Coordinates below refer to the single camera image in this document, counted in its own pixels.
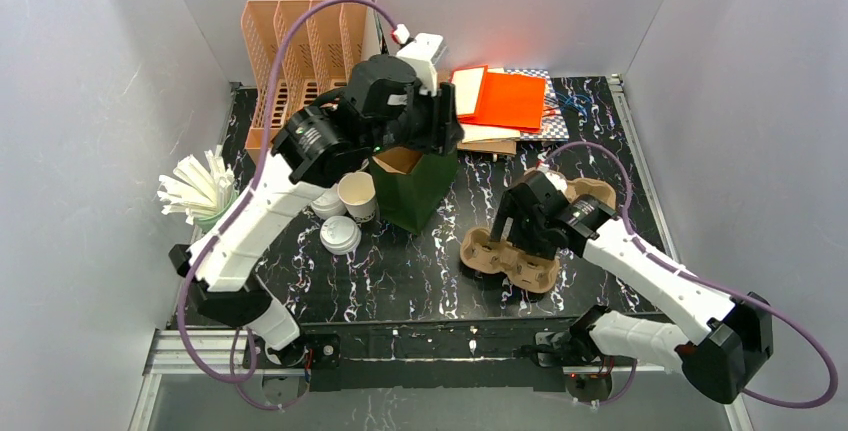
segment green paper bag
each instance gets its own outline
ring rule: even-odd
[[[421,234],[450,189],[458,167],[456,151],[436,156],[392,148],[374,156],[369,168],[380,219]]]

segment red folder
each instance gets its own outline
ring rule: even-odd
[[[520,74],[486,73],[473,115],[467,124],[512,128],[538,133],[545,109],[545,79]]]

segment checkered paper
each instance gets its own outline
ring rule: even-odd
[[[557,101],[554,92],[554,83],[547,71],[543,69],[505,69],[504,72],[545,78],[546,107],[553,106],[553,103],[557,103],[557,106],[559,106],[559,101]],[[557,109],[559,111],[557,114],[542,117],[542,129],[538,134],[521,133],[518,141],[568,141],[568,128],[565,127],[565,120],[562,119],[562,110],[559,107]]]

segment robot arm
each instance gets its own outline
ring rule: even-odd
[[[294,113],[274,138],[256,191],[247,188],[237,198],[236,204],[254,194],[229,229],[220,233],[216,226],[192,246],[170,252],[185,277],[209,239],[219,238],[190,291],[201,315],[247,326],[273,350],[300,336],[289,310],[252,274],[256,262],[307,204],[364,159],[395,146],[440,155],[456,149],[463,133],[454,88],[436,82],[434,67],[443,51],[441,36],[419,34],[397,56],[354,66],[349,84],[331,93],[335,109],[310,105]]]
[[[555,173],[525,174],[506,191],[491,240],[506,233],[515,248],[541,259],[567,248],[632,286],[672,323],[595,306],[551,339],[558,355],[572,363],[629,356],[680,372],[707,397],[731,403],[772,354],[770,316],[663,269],[633,245],[614,210],[591,195],[569,202],[564,191]]]

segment black marble table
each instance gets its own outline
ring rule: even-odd
[[[599,143],[619,157],[634,181],[633,225],[662,249],[606,79],[554,79],[554,87],[563,95],[576,93],[592,100],[591,109],[586,108],[588,119],[581,118],[575,108],[563,108],[570,141]],[[240,189],[255,171],[244,151],[255,101],[254,89],[236,92],[224,141],[224,159],[234,167]],[[620,280],[565,252],[556,286],[544,295],[529,294],[503,276],[480,275],[460,263],[459,246],[466,230],[490,225],[511,180],[532,167],[540,152],[555,147],[554,143],[520,143],[516,156],[501,156],[497,161],[489,155],[461,152],[456,180],[421,235],[413,236],[389,223],[373,223],[364,229],[356,251],[347,256],[334,256],[324,249],[318,237],[321,220],[305,210],[270,246],[256,272],[301,324],[576,317],[594,304],[628,313],[656,311]],[[623,202],[623,181],[600,153],[580,149],[563,153],[556,161],[555,168],[569,178],[585,176],[612,184],[619,191],[618,202]],[[192,304],[187,322],[217,325],[199,316]]]

